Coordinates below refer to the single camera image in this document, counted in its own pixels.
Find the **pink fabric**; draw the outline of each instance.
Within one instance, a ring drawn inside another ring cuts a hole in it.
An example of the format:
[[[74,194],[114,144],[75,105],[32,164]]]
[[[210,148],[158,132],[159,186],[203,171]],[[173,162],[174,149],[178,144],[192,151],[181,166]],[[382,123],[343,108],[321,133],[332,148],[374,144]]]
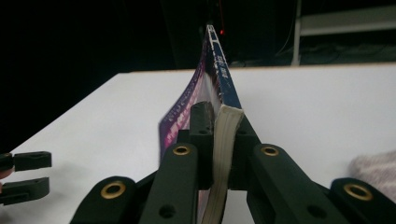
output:
[[[396,150],[359,156],[349,165],[352,177],[362,180],[396,203]]]

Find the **book cover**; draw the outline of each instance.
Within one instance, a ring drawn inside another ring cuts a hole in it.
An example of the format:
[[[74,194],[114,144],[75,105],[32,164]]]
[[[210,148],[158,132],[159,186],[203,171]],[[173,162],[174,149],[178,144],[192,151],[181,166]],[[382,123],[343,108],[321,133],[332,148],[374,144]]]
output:
[[[219,223],[227,195],[233,141],[244,111],[212,25],[206,27],[201,59],[190,83],[160,122],[160,158],[176,142],[178,131],[189,128],[190,108],[202,101],[213,105],[215,115],[214,183],[209,191],[200,192],[198,223]]]

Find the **white tabletop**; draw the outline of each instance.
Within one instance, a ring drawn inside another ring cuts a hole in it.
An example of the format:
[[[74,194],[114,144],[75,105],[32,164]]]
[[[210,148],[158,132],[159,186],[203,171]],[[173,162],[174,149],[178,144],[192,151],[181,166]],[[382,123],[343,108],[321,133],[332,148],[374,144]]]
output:
[[[138,181],[158,168],[158,122],[192,70],[120,74],[13,153],[49,151],[41,200],[1,205],[0,223],[68,223],[99,181]],[[329,187],[360,154],[396,149],[396,64],[232,69],[242,107],[264,143],[286,149],[309,177]],[[230,192],[223,223],[253,223],[246,194]]]

